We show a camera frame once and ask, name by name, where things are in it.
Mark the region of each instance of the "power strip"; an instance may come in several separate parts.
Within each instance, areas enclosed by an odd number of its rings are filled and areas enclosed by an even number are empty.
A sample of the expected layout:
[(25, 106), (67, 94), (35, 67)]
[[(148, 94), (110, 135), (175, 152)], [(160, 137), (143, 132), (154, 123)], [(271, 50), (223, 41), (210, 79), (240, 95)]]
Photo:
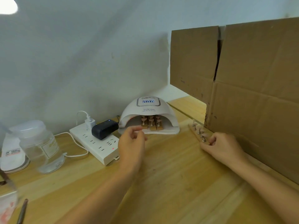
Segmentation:
[(114, 135), (111, 134), (99, 140), (92, 135), (90, 130), (87, 130), (85, 123), (70, 129), (70, 134), (103, 165), (106, 166), (112, 160), (119, 159), (118, 138)]

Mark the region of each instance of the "cardboard box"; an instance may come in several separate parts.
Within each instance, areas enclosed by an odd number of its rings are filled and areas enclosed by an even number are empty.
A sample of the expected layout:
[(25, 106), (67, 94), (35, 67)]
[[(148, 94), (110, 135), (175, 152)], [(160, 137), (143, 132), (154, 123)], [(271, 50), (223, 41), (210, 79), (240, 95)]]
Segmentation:
[(299, 184), (299, 18), (227, 25), (223, 44), (219, 33), (172, 32), (170, 83), (207, 104), (208, 129)]

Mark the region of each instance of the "bright light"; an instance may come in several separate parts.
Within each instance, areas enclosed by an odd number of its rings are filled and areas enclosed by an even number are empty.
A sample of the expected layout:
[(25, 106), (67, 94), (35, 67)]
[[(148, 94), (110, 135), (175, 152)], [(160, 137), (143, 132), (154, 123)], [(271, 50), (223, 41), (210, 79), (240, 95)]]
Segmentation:
[(10, 15), (18, 10), (15, 0), (0, 0), (0, 14)]

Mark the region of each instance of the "white device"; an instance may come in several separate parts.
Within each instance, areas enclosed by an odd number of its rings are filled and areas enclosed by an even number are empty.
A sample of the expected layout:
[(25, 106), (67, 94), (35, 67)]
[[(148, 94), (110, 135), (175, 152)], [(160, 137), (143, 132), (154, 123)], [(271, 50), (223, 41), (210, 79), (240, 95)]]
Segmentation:
[(118, 132), (122, 134), (129, 126), (140, 125), (140, 116), (160, 115), (163, 122), (163, 130), (151, 131), (143, 129), (145, 134), (177, 134), (180, 127), (173, 109), (161, 98), (153, 96), (139, 97), (133, 100), (123, 111), (119, 120)]
[(28, 166), (29, 162), (20, 147), (20, 139), (7, 133), (2, 145), (1, 170), (5, 173), (15, 173)]
[(119, 159), (118, 138), (114, 135), (110, 134), (103, 140), (99, 140), (86, 128), (85, 123), (70, 129), (70, 134), (103, 165), (106, 166), (112, 160)]

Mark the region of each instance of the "person's right arm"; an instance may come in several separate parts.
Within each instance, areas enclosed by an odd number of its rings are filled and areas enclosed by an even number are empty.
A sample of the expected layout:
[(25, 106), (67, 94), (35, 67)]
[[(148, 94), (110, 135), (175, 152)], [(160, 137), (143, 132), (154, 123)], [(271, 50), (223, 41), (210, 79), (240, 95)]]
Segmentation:
[(287, 224), (299, 223), (299, 192), (248, 161), (234, 136), (214, 133), (203, 150), (247, 181)]

